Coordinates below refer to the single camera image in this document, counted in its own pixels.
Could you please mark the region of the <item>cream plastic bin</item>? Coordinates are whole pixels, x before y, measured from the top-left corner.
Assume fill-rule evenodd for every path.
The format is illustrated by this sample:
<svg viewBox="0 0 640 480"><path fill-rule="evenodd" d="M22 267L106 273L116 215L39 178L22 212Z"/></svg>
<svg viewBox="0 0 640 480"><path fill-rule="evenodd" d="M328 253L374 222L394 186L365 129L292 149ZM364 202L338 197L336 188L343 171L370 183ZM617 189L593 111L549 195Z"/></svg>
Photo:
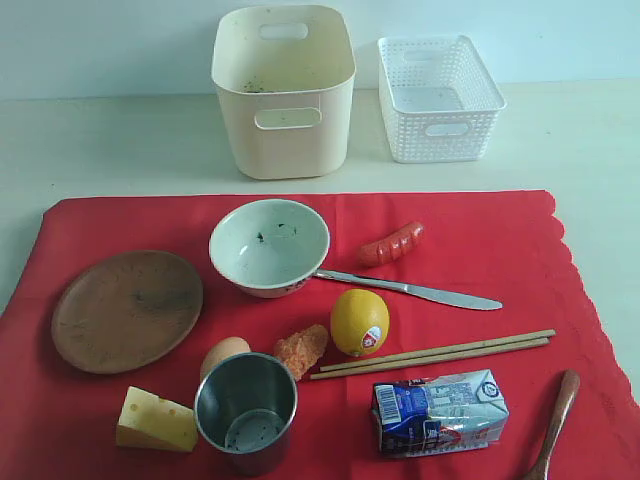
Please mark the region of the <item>cream plastic bin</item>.
<svg viewBox="0 0 640 480"><path fill-rule="evenodd" d="M345 20L333 8L253 6L223 16L211 78L238 169L273 180L340 168L355 73Z"/></svg>

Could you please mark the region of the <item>stainless steel cup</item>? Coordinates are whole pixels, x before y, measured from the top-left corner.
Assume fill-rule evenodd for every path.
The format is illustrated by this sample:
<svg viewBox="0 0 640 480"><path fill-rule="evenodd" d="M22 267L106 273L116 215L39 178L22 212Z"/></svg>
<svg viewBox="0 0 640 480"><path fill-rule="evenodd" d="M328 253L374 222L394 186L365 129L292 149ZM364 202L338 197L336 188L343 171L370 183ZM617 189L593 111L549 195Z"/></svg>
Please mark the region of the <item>stainless steel cup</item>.
<svg viewBox="0 0 640 480"><path fill-rule="evenodd" d="M297 383L271 355L248 352L216 365L194 400L200 435L240 474L275 470L290 444L298 407Z"/></svg>

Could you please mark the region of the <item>red toy sausage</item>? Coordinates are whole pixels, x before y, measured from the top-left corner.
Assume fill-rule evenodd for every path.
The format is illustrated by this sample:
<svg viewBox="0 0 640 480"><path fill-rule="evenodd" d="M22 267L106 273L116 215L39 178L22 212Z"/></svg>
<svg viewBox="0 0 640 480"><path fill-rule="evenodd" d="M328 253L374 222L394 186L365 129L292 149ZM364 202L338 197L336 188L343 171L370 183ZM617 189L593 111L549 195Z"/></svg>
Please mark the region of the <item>red toy sausage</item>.
<svg viewBox="0 0 640 480"><path fill-rule="evenodd" d="M358 261L366 267L377 267L398 260L419 245L424 229L422 223L412 221L382 239L361 246Z"/></svg>

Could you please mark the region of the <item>red tablecloth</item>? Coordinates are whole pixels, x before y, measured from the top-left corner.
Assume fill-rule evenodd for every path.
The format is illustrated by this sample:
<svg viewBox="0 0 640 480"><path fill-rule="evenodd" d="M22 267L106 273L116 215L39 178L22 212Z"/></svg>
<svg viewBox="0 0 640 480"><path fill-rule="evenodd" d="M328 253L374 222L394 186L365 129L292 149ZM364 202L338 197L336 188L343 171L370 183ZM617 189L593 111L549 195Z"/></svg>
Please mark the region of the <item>red tablecloth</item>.
<svg viewBox="0 0 640 480"><path fill-rule="evenodd" d="M495 298L493 312L455 309L386 293L391 330L383 354L552 329L544 347L381 374L384 381L489 369L510 412L483 450L383 459L370 413L374 377L305 381L276 479L515 479L535 460L562 374L581 387L551 464L554 479L635 479L639 409L562 241L544 191L306 195L331 231L329 269L355 272L358 248L410 222L426 231L408 256L378 278ZM231 479L205 442L190 453L120 448L115 426L129 386L191 405L200 363L218 340L255 350L323 323L343 285L313 279L276 300L245 295L212 267L209 236L242 196L86 198L49 209L1 317L1 475L5 479ZM94 376L57 353L51 315L67 285L120 252L171 251L204 285L201 317L169 355L138 371Z"/></svg>

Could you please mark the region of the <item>wooden chopstick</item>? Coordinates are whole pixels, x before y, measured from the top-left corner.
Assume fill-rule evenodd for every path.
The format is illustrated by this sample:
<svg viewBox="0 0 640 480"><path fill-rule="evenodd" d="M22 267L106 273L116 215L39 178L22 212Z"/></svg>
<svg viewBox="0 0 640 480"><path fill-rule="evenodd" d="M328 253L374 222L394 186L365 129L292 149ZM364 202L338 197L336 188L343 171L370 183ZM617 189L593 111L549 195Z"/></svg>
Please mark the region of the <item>wooden chopstick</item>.
<svg viewBox="0 0 640 480"><path fill-rule="evenodd" d="M339 363L334 365L326 365L320 367L320 372L322 374L325 373L333 373L337 371L342 371L350 368L357 367L365 367L372 365L381 365L390 362L397 361L408 361L421 359L426 357L433 357L437 355L446 355L446 354L458 354L463 352L469 352L472 350L478 350L481 348L492 348L492 347L503 347L515 343L524 342L526 345L531 344L532 342L536 342L538 340L545 339L548 341L552 336L556 334L554 329L540 330L525 334L512 335L507 337L499 337L495 339L489 340L480 340L469 343L455 344L449 346L435 347L424 350L416 350L405 353L391 354L381 357L373 357L373 358L365 358L364 360L357 360L345 363Z"/></svg>
<svg viewBox="0 0 640 480"><path fill-rule="evenodd" d="M371 366L361 366L361 367L353 367L347 369L341 369L326 373L316 373L310 376L311 380L322 380L329 378L338 378L338 377L346 377L351 375L360 375L360 374L368 374L375 373L381 371L402 369L408 367L416 367L416 366L424 366L435 363L442 363L454 360L462 360L468 358L476 358L487 355L506 353L511 351L523 350L534 347L541 347L550 343L550 339L548 337L533 339L533 340L525 340L519 342L513 342L504 345L491 346L491 347L482 347L472 350L466 350L461 352L454 353L444 353L427 357L419 357L416 359L408 359L408 360L396 360L392 362L385 362L382 364L376 364Z"/></svg>

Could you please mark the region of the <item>yellow toy cheese wedge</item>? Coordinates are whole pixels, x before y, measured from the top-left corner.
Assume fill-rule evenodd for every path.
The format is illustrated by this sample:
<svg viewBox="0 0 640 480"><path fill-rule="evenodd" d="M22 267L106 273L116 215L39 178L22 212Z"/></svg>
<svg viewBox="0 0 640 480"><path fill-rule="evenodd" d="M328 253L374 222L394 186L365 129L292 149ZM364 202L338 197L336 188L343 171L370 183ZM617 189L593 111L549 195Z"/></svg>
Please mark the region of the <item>yellow toy cheese wedge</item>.
<svg viewBox="0 0 640 480"><path fill-rule="evenodd" d="M190 453L198 436L191 408L128 387L116 425L117 446Z"/></svg>

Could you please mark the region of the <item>blue white milk carton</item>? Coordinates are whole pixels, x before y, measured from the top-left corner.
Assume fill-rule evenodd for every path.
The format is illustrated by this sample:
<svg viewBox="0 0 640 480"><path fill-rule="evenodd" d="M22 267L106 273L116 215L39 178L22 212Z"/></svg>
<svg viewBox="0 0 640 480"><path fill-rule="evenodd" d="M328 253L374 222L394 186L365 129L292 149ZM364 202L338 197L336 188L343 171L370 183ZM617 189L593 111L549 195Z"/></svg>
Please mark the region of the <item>blue white milk carton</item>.
<svg viewBox="0 0 640 480"><path fill-rule="evenodd" d="M489 369L372 387L378 449L390 458L431 456L488 447L509 418Z"/></svg>

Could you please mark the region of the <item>silver table knife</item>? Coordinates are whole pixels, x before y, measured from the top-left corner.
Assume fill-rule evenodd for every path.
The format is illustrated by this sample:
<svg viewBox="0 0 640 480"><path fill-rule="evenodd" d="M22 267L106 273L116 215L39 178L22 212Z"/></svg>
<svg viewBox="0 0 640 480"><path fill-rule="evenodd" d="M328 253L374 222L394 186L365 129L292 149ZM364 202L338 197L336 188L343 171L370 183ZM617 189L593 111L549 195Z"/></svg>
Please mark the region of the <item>silver table knife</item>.
<svg viewBox="0 0 640 480"><path fill-rule="evenodd" d="M365 277L334 270L318 269L314 276L325 280L339 281L374 288L380 288L412 295L442 305L478 311L493 311L503 308L500 301L404 282Z"/></svg>

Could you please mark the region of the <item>lower wooden chopstick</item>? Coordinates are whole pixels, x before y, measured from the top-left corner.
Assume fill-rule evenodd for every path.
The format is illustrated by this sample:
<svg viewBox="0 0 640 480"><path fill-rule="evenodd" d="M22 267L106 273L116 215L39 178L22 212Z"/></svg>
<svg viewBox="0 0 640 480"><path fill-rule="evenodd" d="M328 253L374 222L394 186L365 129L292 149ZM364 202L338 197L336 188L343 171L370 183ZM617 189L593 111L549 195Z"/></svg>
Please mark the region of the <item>lower wooden chopstick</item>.
<svg viewBox="0 0 640 480"><path fill-rule="evenodd" d="M353 367L347 369L341 369L326 373L316 373L310 376L311 380L322 380L329 378L338 378L338 377L346 377L351 375L360 375L360 374L368 374L375 373L381 371L402 369L408 367L416 367L416 366L424 366L435 363L442 363L454 360L462 360L468 358L476 358L487 355L506 353L511 351L523 350L534 347L541 347L550 343L550 339L548 337L533 339L533 340L525 340L519 342L513 342L504 345L491 346L491 347L482 347L472 350L466 350L461 352L454 353L444 353L427 357L419 357L416 359L408 359L408 360L396 360L392 362L385 362L382 364L376 364L371 366L361 366L361 367Z"/></svg>

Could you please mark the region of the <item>white perforated plastic basket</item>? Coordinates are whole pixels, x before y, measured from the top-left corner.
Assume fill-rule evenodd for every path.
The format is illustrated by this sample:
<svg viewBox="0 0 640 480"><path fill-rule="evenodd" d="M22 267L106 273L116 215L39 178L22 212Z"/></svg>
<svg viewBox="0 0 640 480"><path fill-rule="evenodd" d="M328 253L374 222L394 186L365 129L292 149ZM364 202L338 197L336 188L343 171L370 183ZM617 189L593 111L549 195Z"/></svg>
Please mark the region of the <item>white perforated plastic basket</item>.
<svg viewBox="0 0 640 480"><path fill-rule="evenodd" d="M378 40L379 103L394 161L480 159L506 101L464 35Z"/></svg>

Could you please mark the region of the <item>brown egg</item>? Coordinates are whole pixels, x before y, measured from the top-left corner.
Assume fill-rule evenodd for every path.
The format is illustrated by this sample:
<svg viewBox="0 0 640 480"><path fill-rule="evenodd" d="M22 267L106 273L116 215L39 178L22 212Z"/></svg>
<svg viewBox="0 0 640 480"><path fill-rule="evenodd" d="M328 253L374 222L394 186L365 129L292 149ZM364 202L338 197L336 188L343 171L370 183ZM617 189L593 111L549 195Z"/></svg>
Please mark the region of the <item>brown egg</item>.
<svg viewBox="0 0 640 480"><path fill-rule="evenodd" d="M223 360L250 351L251 348L244 338L231 336L220 340L211 347L201 362L199 379L203 380Z"/></svg>

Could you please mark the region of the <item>yellow lemon with sticker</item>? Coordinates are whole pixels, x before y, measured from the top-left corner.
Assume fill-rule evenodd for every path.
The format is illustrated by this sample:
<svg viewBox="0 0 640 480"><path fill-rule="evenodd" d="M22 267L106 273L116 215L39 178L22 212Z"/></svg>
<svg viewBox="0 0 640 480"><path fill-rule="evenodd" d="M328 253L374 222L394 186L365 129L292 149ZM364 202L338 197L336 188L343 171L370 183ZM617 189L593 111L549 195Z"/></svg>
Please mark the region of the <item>yellow lemon with sticker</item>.
<svg viewBox="0 0 640 480"><path fill-rule="evenodd" d="M332 307L331 338L339 351L351 357L362 357L379 350L389 329L387 304L373 291L346 290Z"/></svg>

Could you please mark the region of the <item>brown wooden spoon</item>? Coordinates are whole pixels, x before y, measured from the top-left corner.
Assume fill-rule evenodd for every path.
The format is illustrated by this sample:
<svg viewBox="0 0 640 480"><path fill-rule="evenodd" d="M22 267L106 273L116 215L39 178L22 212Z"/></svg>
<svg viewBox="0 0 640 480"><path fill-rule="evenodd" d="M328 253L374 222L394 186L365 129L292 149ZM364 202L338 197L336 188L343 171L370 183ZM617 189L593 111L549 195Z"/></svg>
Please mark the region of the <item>brown wooden spoon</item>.
<svg viewBox="0 0 640 480"><path fill-rule="evenodd" d="M523 476L523 479L548 478L551 457L569 412L576 400L580 384L580 375L575 370L568 369L564 372L539 455L530 470Z"/></svg>

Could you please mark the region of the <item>orange fried chicken piece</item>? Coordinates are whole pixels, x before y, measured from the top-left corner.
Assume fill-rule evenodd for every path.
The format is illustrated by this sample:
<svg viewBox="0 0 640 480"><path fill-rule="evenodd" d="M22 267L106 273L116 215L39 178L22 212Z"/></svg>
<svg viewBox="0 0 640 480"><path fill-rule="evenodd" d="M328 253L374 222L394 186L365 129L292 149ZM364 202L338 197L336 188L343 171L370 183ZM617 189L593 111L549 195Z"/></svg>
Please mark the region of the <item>orange fried chicken piece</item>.
<svg viewBox="0 0 640 480"><path fill-rule="evenodd" d="M274 356L291 372L296 381L302 377L325 354L329 332L320 324L314 324L280 339L274 346Z"/></svg>

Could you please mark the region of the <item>upper wooden chopstick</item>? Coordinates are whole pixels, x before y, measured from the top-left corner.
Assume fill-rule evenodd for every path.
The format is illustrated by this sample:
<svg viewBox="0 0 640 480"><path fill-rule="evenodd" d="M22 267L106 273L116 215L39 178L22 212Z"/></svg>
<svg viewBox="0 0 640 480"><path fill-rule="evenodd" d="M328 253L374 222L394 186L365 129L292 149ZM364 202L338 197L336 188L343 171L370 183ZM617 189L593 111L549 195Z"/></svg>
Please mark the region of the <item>upper wooden chopstick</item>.
<svg viewBox="0 0 640 480"><path fill-rule="evenodd" d="M492 348L492 347L503 347L515 343L524 342L526 345L531 344L532 342L536 342L538 340L545 339L548 341L552 336L556 334L554 329L540 330L525 334L512 335L507 337L499 337L495 339L489 340L480 340L469 343L455 344L449 346L435 347L424 350L416 350L405 353L391 354L381 357L373 357L373 358L365 358L364 360L357 360L345 363L339 363L334 365L326 365L320 367L320 372L322 374L325 373L333 373L337 371L342 371L350 368L357 367L365 367L372 365L381 365L390 362L397 361L408 361L421 359L426 357L433 357L437 355L446 355L446 354L458 354L463 352L469 352L472 350L478 350L481 348Z"/></svg>

